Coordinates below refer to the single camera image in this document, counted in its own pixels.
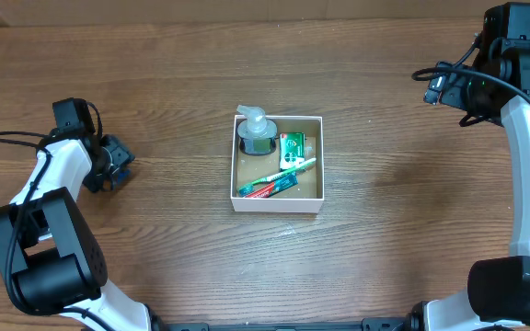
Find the green white toothbrush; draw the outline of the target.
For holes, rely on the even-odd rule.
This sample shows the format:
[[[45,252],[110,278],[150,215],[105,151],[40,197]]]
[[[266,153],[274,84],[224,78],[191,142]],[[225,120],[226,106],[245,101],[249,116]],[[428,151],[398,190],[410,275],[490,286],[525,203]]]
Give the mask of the green white toothbrush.
[[[252,182],[248,182],[247,184],[239,187],[237,189],[237,192],[240,196],[244,197],[247,194],[251,193],[254,190],[254,187],[258,184],[268,184],[271,183],[281,177],[287,176],[291,173],[300,172],[300,171],[306,171],[311,165],[313,165],[316,162],[316,158],[310,158],[308,160],[305,160],[304,162],[293,166],[291,168],[285,169],[279,173],[269,175],[267,177],[261,177],[256,180],[253,180]]]

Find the clear pump soap bottle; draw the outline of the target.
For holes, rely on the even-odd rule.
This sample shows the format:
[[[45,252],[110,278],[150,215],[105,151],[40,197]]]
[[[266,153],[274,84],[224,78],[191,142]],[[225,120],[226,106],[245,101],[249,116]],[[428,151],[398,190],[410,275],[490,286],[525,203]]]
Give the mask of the clear pump soap bottle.
[[[246,118],[237,127],[239,149],[253,156],[272,154],[276,149],[276,124],[260,107],[238,105],[236,111]]]

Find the red green toothpaste tube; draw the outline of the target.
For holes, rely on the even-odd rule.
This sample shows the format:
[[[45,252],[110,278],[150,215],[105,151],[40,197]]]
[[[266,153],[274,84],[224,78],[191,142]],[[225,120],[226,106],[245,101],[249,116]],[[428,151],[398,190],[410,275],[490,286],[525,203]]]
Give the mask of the red green toothpaste tube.
[[[298,184],[296,173],[274,180],[272,183],[245,195],[245,198],[264,199]]]

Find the green soap bar packet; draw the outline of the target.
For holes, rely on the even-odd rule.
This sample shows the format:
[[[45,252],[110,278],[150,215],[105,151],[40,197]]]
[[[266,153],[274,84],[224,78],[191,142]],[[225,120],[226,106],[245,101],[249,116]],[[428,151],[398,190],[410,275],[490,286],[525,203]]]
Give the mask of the green soap bar packet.
[[[305,135],[302,132],[280,134],[280,169],[286,170],[305,161]]]

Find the blue disposable razor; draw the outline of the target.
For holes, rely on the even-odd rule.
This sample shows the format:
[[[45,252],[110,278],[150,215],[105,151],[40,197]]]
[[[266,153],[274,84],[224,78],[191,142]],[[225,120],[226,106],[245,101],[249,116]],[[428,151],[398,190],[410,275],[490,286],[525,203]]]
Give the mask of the blue disposable razor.
[[[113,173],[112,179],[116,185],[119,185],[123,180],[125,180],[131,174],[130,169],[118,169]]]

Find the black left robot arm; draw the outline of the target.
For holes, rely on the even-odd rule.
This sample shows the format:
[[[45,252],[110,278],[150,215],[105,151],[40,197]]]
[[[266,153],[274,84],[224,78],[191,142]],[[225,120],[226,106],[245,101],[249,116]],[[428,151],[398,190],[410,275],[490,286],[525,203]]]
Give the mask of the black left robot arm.
[[[10,301],[24,314],[73,318],[88,330],[165,329],[147,305],[109,280],[102,250],[76,204],[81,188],[117,188],[134,154],[104,133],[93,103],[70,97],[52,110],[55,128],[32,146],[33,172],[0,207],[0,273]]]

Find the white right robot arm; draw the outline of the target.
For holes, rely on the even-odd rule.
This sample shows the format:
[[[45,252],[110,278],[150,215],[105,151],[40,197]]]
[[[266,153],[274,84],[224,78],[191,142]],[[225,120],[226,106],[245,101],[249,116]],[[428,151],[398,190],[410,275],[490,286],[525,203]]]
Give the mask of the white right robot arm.
[[[530,3],[486,11],[483,28],[456,63],[413,74],[424,99],[464,111],[461,125],[505,129],[512,161],[513,233],[507,257],[480,260],[467,285],[441,300],[416,304],[402,330],[511,330],[530,326]]]

